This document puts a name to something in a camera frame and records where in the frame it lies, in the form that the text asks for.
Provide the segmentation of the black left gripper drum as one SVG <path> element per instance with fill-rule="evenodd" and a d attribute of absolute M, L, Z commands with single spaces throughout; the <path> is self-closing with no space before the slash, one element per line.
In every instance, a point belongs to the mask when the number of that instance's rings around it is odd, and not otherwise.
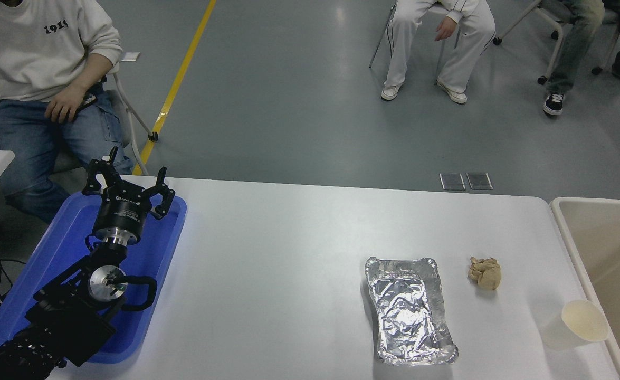
<path fill-rule="evenodd" d="M 148 197 L 104 192 L 92 231 L 98 238 L 103 238 L 106 231 L 112 229 L 124 230 L 134 238 L 141 238 L 150 209 L 151 202 Z"/>

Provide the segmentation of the person's left hand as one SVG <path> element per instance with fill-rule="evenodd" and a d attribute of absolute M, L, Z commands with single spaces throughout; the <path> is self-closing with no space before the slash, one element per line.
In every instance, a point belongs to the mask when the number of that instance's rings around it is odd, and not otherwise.
<path fill-rule="evenodd" d="M 52 122 L 72 122 L 86 92 L 87 87 L 77 83 L 70 84 L 47 104 L 44 117 Z"/>
<path fill-rule="evenodd" d="M 445 40 L 454 34 L 457 28 L 457 22 L 449 16 L 442 19 L 438 27 L 436 28 L 435 41 Z"/>

